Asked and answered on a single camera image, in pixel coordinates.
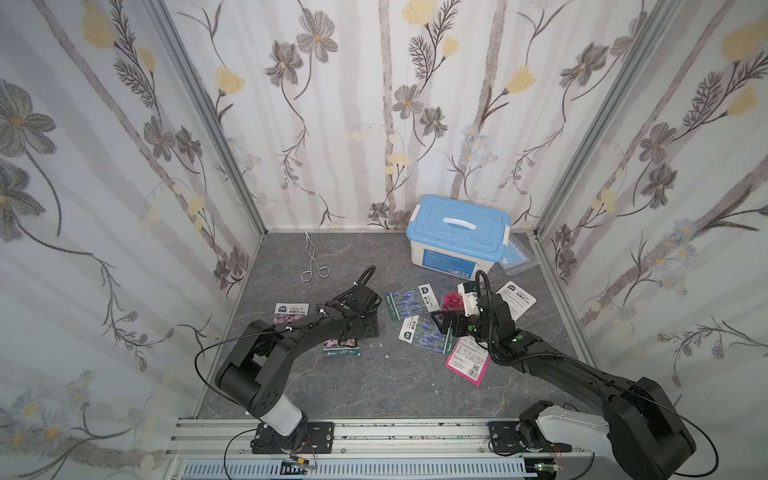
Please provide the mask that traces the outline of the pink back seed packet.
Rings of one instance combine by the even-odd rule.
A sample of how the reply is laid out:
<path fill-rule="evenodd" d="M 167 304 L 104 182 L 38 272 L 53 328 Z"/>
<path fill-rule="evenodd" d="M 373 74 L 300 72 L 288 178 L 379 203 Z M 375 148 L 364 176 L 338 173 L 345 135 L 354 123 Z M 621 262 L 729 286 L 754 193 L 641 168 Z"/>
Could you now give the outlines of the pink back seed packet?
<path fill-rule="evenodd" d="M 489 353 L 472 337 L 461 337 L 445 366 L 474 385 L 480 385 L 489 363 Z"/>

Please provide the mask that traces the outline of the white cosmos seed packet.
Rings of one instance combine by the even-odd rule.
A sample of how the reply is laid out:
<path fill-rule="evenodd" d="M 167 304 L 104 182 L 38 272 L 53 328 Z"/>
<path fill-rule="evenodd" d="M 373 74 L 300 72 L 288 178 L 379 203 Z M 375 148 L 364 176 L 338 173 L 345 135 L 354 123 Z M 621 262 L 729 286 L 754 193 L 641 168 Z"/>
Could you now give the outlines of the white cosmos seed packet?
<path fill-rule="evenodd" d="M 537 302 L 534 296 L 513 281 L 506 282 L 497 291 L 497 294 L 506 302 L 510 311 L 510 316 L 515 321 Z"/>

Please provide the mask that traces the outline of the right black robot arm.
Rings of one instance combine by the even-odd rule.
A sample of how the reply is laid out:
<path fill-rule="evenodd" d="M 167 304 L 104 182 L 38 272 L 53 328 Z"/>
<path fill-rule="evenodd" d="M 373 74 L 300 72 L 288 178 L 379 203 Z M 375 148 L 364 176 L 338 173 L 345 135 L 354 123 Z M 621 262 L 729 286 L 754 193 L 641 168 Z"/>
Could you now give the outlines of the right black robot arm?
<path fill-rule="evenodd" d="M 475 341 L 494 364 L 544 380 L 592 410 L 537 402 L 518 418 L 517 436 L 525 447 L 583 448 L 615 461 L 633 479 L 668 479 L 695 453 L 692 435 L 658 383 L 601 371 L 520 328 L 517 318 L 535 300 L 513 282 L 493 290 L 479 270 L 465 286 L 463 309 L 432 312 L 441 333 L 460 344 Z"/>

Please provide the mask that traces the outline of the hollyhock pink flower packet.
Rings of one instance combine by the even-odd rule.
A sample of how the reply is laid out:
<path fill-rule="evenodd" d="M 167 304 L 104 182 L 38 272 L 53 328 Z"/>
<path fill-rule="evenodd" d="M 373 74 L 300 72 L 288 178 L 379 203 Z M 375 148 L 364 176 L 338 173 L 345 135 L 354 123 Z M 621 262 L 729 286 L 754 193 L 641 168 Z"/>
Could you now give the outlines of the hollyhock pink flower packet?
<path fill-rule="evenodd" d="M 451 292 L 446 294 L 441 301 L 441 309 L 447 311 L 463 311 L 464 300 L 463 296 L 457 292 Z"/>

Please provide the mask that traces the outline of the lavender seed packet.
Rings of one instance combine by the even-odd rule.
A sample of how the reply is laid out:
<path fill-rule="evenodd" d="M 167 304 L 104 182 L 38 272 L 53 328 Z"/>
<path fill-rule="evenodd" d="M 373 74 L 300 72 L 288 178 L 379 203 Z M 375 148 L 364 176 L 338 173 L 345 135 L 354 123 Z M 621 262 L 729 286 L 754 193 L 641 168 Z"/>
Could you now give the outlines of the lavender seed packet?
<path fill-rule="evenodd" d="M 451 334 L 439 331 L 431 318 L 420 315 L 403 320 L 398 339 L 412 346 L 420 347 L 442 355 L 450 354 L 458 339 Z"/>
<path fill-rule="evenodd" d="M 390 292 L 385 301 L 393 322 L 402 322 L 416 315 L 429 320 L 432 312 L 440 310 L 440 302 L 430 284 Z"/>

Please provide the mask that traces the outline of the purple flower seed packet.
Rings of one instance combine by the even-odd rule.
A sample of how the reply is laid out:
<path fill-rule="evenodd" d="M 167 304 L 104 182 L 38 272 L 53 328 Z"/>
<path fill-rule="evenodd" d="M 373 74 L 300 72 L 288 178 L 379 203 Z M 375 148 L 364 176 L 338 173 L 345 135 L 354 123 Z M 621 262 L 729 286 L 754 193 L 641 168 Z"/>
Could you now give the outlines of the purple flower seed packet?
<path fill-rule="evenodd" d="M 277 303 L 273 313 L 273 324 L 281 325 L 294 322 L 309 312 L 308 303 Z"/>

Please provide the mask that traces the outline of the pink phlox seed packet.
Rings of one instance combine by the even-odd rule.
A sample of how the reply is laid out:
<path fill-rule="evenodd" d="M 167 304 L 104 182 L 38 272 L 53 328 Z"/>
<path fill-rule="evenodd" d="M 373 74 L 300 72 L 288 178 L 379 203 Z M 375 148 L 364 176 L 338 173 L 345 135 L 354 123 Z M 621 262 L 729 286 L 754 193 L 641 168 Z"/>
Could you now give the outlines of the pink phlox seed packet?
<path fill-rule="evenodd" d="M 324 357 L 358 357 L 361 354 L 361 346 L 357 339 L 327 340 L 323 345 Z"/>

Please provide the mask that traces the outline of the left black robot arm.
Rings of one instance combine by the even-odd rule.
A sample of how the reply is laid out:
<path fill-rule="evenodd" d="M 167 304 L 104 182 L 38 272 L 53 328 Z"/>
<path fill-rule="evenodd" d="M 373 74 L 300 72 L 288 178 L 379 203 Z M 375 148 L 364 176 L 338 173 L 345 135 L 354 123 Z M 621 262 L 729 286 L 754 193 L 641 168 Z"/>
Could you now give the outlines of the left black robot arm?
<path fill-rule="evenodd" d="M 284 394 L 293 364 L 330 340 L 378 336 L 382 297 L 368 286 L 375 271 L 374 265 L 366 268 L 350 288 L 293 322 L 249 324 L 215 375 L 216 391 L 278 436 L 301 442 L 307 415 Z"/>

